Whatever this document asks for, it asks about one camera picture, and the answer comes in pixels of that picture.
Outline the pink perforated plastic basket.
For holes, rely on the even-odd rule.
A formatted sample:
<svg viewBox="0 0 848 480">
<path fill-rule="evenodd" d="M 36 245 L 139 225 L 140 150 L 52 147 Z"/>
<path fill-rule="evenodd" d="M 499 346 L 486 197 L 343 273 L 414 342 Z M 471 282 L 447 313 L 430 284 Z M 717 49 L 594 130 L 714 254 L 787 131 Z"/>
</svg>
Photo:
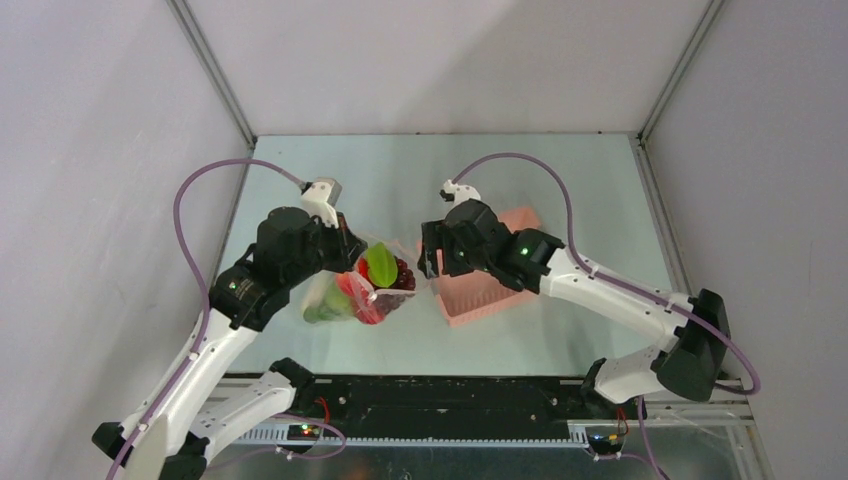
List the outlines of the pink perforated plastic basket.
<svg viewBox="0 0 848 480">
<path fill-rule="evenodd" d="M 512 231 L 540 226 L 535 211 L 530 207 L 516 208 L 496 215 Z M 481 271 L 459 277 L 440 276 L 429 280 L 434 284 L 442 315 L 452 327 L 494 315 L 525 303 L 532 297 L 528 291 L 516 292 L 500 285 L 495 278 Z"/>
</svg>

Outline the green leafy lettuce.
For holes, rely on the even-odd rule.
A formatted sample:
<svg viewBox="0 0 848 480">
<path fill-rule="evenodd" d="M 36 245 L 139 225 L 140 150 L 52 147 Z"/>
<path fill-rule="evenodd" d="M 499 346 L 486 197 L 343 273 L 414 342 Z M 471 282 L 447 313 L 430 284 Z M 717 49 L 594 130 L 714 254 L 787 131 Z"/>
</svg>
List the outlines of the green leafy lettuce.
<svg viewBox="0 0 848 480">
<path fill-rule="evenodd" d="M 328 289 L 317 301 L 306 306 L 303 319 L 310 324 L 347 320 L 353 316 L 351 299 L 338 289 Z"/>
</svg>

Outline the green bell pepper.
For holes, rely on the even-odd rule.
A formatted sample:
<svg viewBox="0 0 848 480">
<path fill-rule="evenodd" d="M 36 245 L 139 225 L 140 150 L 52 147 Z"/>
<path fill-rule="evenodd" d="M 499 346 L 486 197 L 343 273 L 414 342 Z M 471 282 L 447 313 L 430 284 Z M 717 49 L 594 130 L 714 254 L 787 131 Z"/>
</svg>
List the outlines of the green bell pepper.
<svg viewBox="0 0 848 480">
<path fill-rule="evenodd" d="M 368 266 L 368 278 L 378 288 L 392 286 L 399 274 L 397 260 L 389 248 L 382 242 L 370 246 L 365 252 Z"/>
</svg>

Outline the clear zip top bag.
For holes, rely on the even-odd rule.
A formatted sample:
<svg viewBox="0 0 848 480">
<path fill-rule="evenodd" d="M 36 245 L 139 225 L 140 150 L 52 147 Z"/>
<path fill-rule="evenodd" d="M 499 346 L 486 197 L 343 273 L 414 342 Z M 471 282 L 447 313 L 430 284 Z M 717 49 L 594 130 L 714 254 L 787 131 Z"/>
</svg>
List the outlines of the clear zip top bag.
<svg viewBox="0 0 848 480">
<path fill-rule="evenodd" d="M 351 271 L 324 271 L 313 277 L 301 304 L 305 322 L 377 325 L 429 286 L 410 249 L 396 240 L 371 235 L 364 239 L 367 248 Z"/>
</svg>

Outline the red bell pepper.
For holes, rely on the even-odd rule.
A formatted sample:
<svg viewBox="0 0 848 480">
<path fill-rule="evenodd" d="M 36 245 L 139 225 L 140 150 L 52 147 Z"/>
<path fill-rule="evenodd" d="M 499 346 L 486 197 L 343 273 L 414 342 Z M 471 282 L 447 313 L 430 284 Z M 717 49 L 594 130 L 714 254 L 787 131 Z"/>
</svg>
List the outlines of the red bell pepper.
<svg viewBox="0 0 848 480">
<path fill-rule="evenodd" d="M 377 325 L 385 320 L 385 316 L 377 312 L 374 306 L 375 291 L 369 281 L 359 273 L 347 272 L 336 275 L 336 285 L 342 293 L 351 299 L 353 316 L 362 324 Z"/>
</svg>

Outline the dark purple grape bunch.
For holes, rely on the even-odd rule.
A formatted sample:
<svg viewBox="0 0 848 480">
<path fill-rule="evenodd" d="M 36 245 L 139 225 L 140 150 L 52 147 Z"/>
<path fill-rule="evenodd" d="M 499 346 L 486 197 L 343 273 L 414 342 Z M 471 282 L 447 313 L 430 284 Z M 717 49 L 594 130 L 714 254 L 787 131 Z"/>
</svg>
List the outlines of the dark purple grape bunch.
<svg viewBox="0 0 848 480">
<path fill-rule="evenodd" d="M 414 296 L 416 290 L 416 278 L 408 263 L 400 257 L 395 258 L 397 266 L 397 277 L 395 281 L 385 288 L 377 290 L 377 298 L 374 306 L 377 312 L 383 316 L 399 309 L 408 299 Z"/>
</svg>

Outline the red tomato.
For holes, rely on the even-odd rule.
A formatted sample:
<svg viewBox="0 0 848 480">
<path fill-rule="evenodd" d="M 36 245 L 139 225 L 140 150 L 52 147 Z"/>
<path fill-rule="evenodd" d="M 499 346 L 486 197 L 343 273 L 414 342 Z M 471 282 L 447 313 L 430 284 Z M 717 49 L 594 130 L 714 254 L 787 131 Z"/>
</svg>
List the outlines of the red tomato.
<svg viewBox="0 0 848 480">
<path fill-rule="evenodd" d="M 360 257 L 357 262 L 357 272 L 360 276 L 362 276 L 366 281 L 370 281 L 369 275 L 369 267 L 366 259 L 364 257 Z"/>
</svg>

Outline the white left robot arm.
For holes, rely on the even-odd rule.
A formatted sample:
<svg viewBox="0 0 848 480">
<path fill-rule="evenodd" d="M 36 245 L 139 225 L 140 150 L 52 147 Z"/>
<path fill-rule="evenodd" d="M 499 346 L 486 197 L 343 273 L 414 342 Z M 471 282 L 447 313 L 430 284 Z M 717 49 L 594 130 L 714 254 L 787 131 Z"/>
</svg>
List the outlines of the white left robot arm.
<svg viewBox="0 0 848 480">
<path fill-rule="evenodd" d="M 254 243 L 208 289 L 193 330 L 166 376 L 121 422 L 104 422 L 93 443 L 115 478 L 199 479 L 230 443 L 278 413 L 304 416 L 316 403 L 313 374 L 291 358 L 275 361 L 241 396 L 203 408 L 233 361 L 290 302 L 292 291 L 327 271 L 354 269 L 366 242 L 332 207 L 281 207 Z"/>
</svg>

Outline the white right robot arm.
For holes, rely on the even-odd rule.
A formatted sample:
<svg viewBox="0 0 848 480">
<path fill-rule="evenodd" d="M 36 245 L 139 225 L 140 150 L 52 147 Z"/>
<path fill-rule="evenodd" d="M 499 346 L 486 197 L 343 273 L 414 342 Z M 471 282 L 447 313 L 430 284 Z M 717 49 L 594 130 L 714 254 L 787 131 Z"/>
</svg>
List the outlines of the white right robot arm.
<svg viewBox="0 0 848 480">
<path fill-rule="evenodd" d="M 708 401 L 728 347 L 720 295 L 650 290 L 586 263 L 561 239 L 535 228 L 510 230 L 491 208 L 470 199 L 421 226 L 418 268 L 428 279 L 483 272 L 501 286 L 572 302 L 623 325 L 649 345 L 595 361 L 585 378 L 585 411 L 606 418 L 639 396 L 668 391 Z"/>
</svg>

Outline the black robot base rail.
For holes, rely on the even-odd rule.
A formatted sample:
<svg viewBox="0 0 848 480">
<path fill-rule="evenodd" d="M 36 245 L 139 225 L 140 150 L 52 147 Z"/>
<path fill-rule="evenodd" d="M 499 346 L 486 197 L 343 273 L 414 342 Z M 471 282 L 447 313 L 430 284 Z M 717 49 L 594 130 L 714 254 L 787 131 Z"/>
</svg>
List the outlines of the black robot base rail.
<svg viewBox="0 0 848 480">
<path fill-rule="evenodd" d="M 319 375 L 288 412 L 360 444 L 530 444 L 582 443 L 579 426 L 633 426 L 645 410 L 571 377 Z"/>
</svg>

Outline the left aluminium frame post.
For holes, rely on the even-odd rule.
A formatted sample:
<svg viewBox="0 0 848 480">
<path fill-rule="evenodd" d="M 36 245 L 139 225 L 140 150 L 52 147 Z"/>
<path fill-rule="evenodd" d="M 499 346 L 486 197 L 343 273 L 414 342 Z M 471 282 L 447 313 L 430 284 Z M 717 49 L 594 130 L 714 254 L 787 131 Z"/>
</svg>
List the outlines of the left aluminium frame post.
<svg viewBox="0 0 848 480">
<path fill-rule="evenodd" d="M 186 0 L 166 0 L 165 3 L 170 8 L 189 47 L 197 57 L 201 68 L 207 75 L 213 90 L 234 124 L 239 136 L 247 148 L 253 150 L 257 142 L 257 135 L 250 125 L 241 102 L 217 59 L 214 49 L 203 31 L 203 27 L 190 2 Z"/>
</svg>

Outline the aluminium frame post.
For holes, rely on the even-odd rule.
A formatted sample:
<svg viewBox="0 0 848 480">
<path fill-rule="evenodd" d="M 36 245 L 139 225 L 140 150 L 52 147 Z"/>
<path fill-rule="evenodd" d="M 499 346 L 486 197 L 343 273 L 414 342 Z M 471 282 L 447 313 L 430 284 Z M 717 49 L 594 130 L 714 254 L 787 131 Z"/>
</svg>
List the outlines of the aluminium frame post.
<svg viewBox="0 0 848 480">
<path fill-rule="evenodd" d="M 241 102 L 217 59 L 214 49 L 203 31 L 203 27 L 190 2 L 186 0 L 166 0 L 165 3 L 170 8 L 189 47 L 197 57 L 201 68 L 207 75 L 213 90 L 234 124 L 239 136 L 247 148 L 253 150 L 257 142 L 257 135 L 250 125 Z"/>
<path fill-rule="evenodd" d="M 726 7 L 726 4 L 726 0 L 709 0 L 707 2 L 695 27 L 688 36 L 682 51 L 673 64 L 657 98 L 653 102 L 646 119 L 638 130 L 637 139 L 641 147 L 646 147 L 649 138 L 660 123 L 665 110 L 670 105 L 688 70 L 702 49 L 708 35 L 711 33 L 714 24 Z"/>
</svg>

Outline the right aluminium frame post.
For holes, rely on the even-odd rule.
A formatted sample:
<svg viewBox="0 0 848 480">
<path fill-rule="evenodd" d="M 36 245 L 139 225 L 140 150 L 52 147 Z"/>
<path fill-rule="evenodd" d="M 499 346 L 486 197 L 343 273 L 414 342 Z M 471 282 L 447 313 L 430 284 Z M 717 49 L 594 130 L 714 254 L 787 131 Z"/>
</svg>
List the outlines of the right aluminium frame post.
<svg viewBox="0 0 848 480">
<path fill-rule="evenodd" d="M 660 123 L 665 110 L 670 105 L 688 70 L 702 49 L 708 35 L 711 33 L 714 24 L 726 7 L 726 4 L 726 0 L 709 0 L 707 2 L 695 27 L 688 36 L 682 51 L 673 64 L 657 98 L 653 102 L 646 119 L 638 130 L 637 139 L 641 147 L 646 147 L 649 138 Z"/>
</svg>

